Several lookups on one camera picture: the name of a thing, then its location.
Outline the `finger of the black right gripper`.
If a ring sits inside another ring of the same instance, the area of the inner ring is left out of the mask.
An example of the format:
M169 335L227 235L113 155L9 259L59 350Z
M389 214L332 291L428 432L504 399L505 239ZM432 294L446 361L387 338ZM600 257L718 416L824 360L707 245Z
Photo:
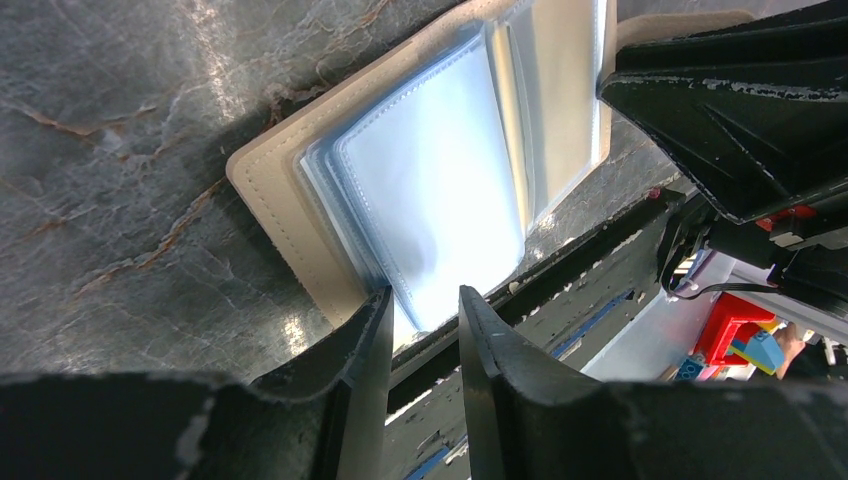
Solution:
M847 93L838 87L614 74L600 96L735 223L847 192Z
M847 3L824 1L746 23L636 42L617 53L615 73L845 77Z

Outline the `beige leather card holder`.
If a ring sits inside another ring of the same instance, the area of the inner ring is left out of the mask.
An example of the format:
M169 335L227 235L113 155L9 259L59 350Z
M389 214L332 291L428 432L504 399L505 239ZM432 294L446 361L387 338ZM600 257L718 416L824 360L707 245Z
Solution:
M227 176L333 326L382 286L398 331L483 293L608 156L617 51L743 10L619 22L613 1L466 1L234 153Z

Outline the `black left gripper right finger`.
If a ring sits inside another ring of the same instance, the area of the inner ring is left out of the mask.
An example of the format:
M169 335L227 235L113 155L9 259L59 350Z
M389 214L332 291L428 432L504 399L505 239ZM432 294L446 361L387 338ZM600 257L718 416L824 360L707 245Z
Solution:
M559 362L459 290L475 479L843 479L837 382L603 382Z

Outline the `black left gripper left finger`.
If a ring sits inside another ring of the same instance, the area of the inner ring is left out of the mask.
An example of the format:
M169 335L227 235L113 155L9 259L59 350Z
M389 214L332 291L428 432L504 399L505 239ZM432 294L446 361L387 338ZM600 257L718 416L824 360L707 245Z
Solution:
M245 383L208 372L1 378L5 479L373 479L394 299Z

